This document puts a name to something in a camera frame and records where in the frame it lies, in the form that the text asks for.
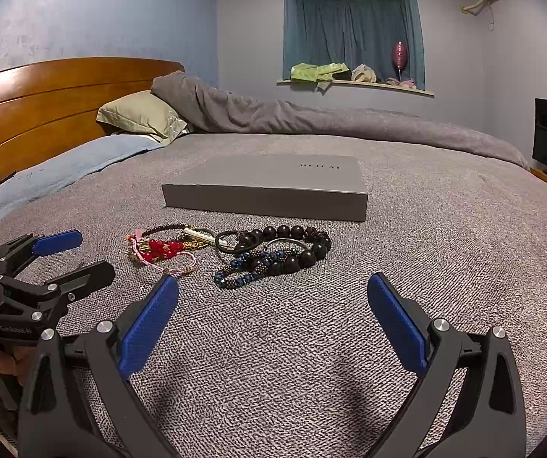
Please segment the silver bangle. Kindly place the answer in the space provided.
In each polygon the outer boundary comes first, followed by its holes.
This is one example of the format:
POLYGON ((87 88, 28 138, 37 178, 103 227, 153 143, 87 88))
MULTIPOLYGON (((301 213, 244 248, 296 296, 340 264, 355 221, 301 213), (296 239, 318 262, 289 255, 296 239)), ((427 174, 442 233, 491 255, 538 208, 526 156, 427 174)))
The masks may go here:
POLYGON ((291 238, 277 238, 265 242, 259 249, 260 254, 267 255, 295 255, 299 256, 304 251, 309 251, 310 246, 304 241, 291 238))

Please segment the light blue pillow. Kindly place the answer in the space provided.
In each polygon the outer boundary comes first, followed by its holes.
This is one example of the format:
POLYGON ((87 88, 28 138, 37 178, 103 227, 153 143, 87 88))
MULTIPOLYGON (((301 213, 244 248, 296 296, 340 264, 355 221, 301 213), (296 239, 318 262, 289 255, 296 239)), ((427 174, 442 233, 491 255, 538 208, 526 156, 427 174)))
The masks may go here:
POLYGON ((113 163, 160 148, 162 144, 144 134, 111 134, 16 172, 0 184, 0 221, 113 163))

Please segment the wooden headboard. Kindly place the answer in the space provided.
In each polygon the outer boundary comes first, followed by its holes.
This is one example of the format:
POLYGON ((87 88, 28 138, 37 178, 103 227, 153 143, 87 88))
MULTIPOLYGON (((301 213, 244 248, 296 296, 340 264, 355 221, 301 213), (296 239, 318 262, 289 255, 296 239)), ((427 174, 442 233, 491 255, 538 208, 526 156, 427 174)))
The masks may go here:
POLYGON ((0 71, 0 181, 106 137, 112 129, 95 119, 102 105, 179 70, 174 61, 88 57, 0 71))

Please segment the olive green pillow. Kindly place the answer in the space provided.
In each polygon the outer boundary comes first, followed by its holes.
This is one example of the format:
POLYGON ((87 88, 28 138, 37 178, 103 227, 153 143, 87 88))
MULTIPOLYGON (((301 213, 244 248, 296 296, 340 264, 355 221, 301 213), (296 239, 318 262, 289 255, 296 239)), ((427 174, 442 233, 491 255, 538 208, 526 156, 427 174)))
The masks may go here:
POLYGON ((194 131, 175 109, 148 90, 105 103, 97 111, 96 121, 129 134, 147 135, 163 146, 194 131))

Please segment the grey duvet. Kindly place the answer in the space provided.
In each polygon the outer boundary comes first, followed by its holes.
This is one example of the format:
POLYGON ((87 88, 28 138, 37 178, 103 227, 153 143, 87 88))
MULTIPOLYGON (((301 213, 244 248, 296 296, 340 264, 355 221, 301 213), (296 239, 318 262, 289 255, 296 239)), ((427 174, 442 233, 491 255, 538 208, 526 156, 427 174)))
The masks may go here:
POLYGON ((326 109, 218 90, 183 71, 156 77, 151 93, 183 119, 216 134, 319 134, 420 144, 511 162, 529 163, 508 142, 450 123, 376 109, 326 109))

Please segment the grey flat box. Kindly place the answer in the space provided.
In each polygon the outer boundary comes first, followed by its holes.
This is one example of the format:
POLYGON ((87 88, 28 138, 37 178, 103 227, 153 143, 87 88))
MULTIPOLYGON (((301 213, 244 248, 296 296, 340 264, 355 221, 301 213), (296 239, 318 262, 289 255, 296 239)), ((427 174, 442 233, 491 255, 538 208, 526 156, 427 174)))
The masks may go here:
POLYGON ((168 207, 363 222, 368 191, 349 156, 217 157, 162 185, 168 207))

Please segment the green cloth on sill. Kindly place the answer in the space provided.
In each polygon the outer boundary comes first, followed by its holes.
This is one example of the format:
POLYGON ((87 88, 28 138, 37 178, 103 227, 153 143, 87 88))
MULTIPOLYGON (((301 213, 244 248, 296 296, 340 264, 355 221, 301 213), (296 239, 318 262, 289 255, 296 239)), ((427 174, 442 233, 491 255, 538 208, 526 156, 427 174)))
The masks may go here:
POLYGON ((314 65, 299 63, 290 68, 290 80, 296 82, 311 83, 321 91, 326 91, 336 74, 349 73, 349 67, 345 63, 329 63, 314 65))

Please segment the wooden window sill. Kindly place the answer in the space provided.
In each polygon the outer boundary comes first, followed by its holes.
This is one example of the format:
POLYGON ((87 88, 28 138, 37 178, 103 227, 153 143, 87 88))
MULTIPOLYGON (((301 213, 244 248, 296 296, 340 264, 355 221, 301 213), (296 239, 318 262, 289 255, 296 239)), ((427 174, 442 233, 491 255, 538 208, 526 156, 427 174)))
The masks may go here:
POLYGON ((387 83, 365 83, 365 82, 354 82, 347 80, 332 80, 330 82, 306 82, 306 81, 293 81, 293 80, 278 80, 278 86, 289 86, 295 89, 304 88, 304 89, 313 89, 315 91, 325 93, 333 87, 346 87, 346 88, 362 88, 362 89, 373 89, 373 90, 383 90, 383 91, 394 91, 401 92, 416 96, 424 96, 429 98, 434 98, 435 94, 421 89, 414 89, 402 86, 390 85, 387 83))

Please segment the beige cloth on sill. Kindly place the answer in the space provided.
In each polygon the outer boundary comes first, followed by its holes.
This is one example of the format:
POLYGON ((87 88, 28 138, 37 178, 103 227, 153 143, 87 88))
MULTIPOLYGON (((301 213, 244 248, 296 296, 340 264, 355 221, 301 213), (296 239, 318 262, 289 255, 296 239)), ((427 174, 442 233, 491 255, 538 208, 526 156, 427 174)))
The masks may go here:
POLYGON ((352 70, 351 81, 356 83, 376 84, 377 74, 372 67, 360 64, 352 70))

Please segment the teal curtain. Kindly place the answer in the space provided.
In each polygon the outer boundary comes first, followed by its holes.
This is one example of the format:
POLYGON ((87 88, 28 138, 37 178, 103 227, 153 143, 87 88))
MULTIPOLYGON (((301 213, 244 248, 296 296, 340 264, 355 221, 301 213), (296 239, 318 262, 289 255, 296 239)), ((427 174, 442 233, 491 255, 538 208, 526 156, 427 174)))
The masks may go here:
POLYGON ((345 63, 351 77, 360 64, 377 80, 398 80, 392 61, 396 42, 404 42, 408 61, 403 81, 426 88, 424 38, 418 0, 283 0, 282 77, 299 63, 345 63))

